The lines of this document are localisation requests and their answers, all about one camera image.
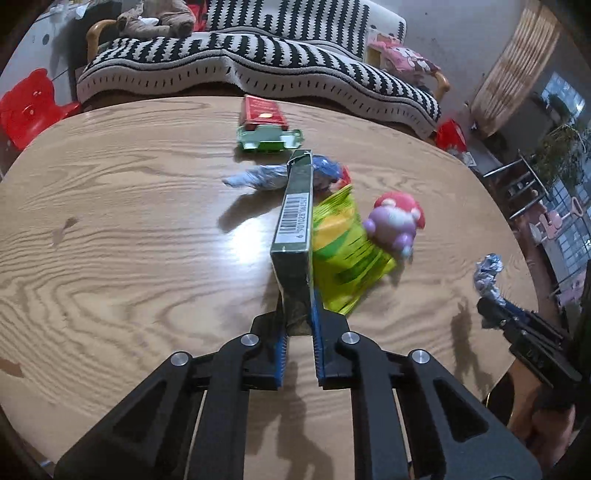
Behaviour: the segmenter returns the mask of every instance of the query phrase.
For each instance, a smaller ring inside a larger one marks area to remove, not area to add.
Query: green snack bag
[[[390,272],[395,260],[367,238],[347,185],[314,207],[314,286],[324,308],[347,315],[365,290]]]

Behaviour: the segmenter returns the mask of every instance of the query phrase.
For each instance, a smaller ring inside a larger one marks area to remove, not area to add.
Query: wood grain
[[[530,274],[484,187],[455,158],[341,113],[283,103],[304,146],[349,166],[362,216],[388,190],[413,194],[427,227],[399,281],[350,316],[384,349],[430,351],[483,397],[511,365],[480,328],[474,264],[502,255],[503,292],[536,309]],[[269,247],[281,194],[220,179],[238,98],[146,100],[43,132],[0,184],[0,403],[52,460],[172,352],[217,350],[272,310]],[[286,387],[251,397],[245,478],[353,478],[349,394],[317,387],[310,338],[290,341]]]

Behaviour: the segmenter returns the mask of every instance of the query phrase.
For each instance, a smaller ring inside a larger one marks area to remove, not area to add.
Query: barcode
[[[308,199],[308,193],[286,195],[275,236],[276,244],[296,244],[306,241]]]

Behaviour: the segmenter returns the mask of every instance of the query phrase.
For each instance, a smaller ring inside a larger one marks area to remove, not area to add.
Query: red and pink figurine
[[[363,227],[368,237],[386,251],[409,258],[417,229],[425,228],[425,213],[412,195],[388,192],[376,200]]]

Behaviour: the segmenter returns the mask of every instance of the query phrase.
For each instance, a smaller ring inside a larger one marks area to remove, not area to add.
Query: dark green box
[[[295,150],[287,172],[287,188],[273,236],[271,260],[283,300],[287,334],[311,335],[314,175],[311,150]]]

